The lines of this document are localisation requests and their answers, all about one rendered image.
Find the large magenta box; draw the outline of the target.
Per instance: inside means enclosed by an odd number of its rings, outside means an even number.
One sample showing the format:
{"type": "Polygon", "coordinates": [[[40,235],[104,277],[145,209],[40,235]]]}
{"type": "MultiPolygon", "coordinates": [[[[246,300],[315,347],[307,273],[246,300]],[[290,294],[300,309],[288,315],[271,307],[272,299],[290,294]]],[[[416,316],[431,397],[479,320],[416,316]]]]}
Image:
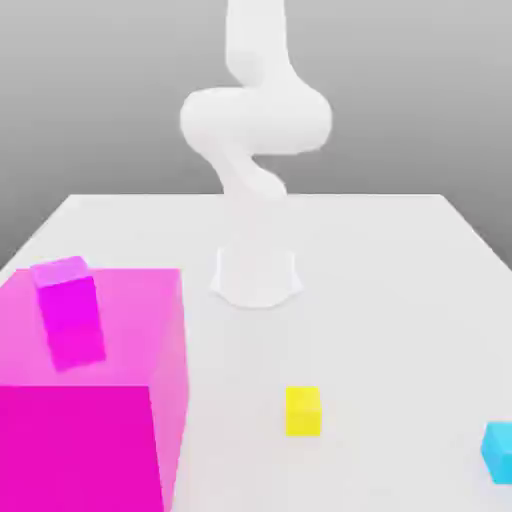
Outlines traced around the large magenta box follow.
{"type": "Polygon", "coordinates": [[[27,270],[0,285],[0,512],[171,512],[189,384],[176,269],[93,273],[106,357],[57,370],[27,270]]]}

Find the small yellow cube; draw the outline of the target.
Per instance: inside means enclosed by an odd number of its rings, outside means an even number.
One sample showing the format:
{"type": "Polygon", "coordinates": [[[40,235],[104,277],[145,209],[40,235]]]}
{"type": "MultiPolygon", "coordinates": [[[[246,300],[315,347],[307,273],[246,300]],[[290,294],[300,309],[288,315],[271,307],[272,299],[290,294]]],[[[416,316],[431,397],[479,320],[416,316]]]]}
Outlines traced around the small yellow cube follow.
{"type": "Polygon", "coordinates": [[[320,390],[288,386],[285,392],[285,431],[291,437],[317,437],[322,428],[320,390]]]}

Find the small cyan cube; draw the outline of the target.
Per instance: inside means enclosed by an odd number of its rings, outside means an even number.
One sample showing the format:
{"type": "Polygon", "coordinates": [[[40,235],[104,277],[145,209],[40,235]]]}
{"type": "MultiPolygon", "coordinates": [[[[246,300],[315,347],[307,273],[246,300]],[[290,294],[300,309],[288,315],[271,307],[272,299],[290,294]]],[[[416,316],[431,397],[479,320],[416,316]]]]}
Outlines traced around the small cyan cube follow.
{"type": "Polygon", "coordinates": [[[512,422],[486,425],[481,454],[495,484],[512,485],[512,422]]]}

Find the small magenta cube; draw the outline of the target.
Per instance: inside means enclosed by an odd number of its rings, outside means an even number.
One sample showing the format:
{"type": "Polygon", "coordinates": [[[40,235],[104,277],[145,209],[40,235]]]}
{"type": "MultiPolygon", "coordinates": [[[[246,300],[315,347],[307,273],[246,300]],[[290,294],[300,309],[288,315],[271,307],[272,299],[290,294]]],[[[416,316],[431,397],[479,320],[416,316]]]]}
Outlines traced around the small magenta cube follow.
{"type": "Polygon", "coordinates": [[[30,267],[55,369],[106,359],[95,281],[80,256],[30,267]]]}

